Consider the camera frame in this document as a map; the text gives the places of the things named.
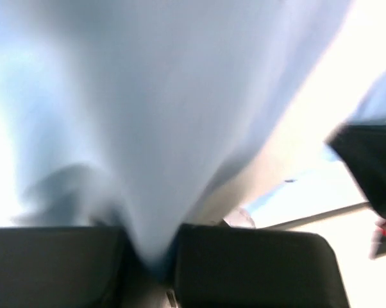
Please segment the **light blue pillowcase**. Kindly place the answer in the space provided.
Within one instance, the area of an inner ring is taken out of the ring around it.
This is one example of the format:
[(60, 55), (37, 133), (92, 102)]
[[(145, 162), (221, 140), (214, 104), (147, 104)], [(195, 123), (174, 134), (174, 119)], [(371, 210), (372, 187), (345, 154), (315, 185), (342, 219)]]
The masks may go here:
[(353, 1), (0, 1), (0, 227), (104, 223), (164, 274)]

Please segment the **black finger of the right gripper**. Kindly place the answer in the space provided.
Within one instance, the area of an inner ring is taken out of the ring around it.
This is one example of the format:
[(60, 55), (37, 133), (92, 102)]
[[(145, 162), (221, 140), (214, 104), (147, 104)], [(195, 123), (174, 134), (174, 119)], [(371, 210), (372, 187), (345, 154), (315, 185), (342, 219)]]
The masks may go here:
[(386, 124), (347, 125), (329, 142), (373, 210), (386, 218)]

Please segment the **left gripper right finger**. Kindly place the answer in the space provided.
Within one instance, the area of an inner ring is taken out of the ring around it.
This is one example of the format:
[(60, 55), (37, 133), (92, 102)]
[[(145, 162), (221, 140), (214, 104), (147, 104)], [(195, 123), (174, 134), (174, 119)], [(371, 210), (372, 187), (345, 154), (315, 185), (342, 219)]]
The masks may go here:
[(306, 232), (183, 225), (174, 292), (181, 307), (349, 307), (333, 249)]

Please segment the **white pillow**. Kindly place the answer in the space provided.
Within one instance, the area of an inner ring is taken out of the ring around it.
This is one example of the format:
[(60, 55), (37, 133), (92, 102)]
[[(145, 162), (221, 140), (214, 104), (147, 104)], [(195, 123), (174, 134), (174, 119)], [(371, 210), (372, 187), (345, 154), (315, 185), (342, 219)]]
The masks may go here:
[(320, 164), (324, 143), (344, 123), (386, 121), (386, 1), (353, 1), (331, 44), (256, 157), (213, 192), (191, 222), (213, 225)]

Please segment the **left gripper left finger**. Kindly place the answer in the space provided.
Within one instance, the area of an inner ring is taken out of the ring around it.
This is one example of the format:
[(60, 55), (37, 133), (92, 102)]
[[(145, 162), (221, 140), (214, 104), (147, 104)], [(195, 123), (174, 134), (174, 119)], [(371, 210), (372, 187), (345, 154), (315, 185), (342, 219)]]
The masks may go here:
[(0, 307), (167, 307), (116, 227), (0, 228)]

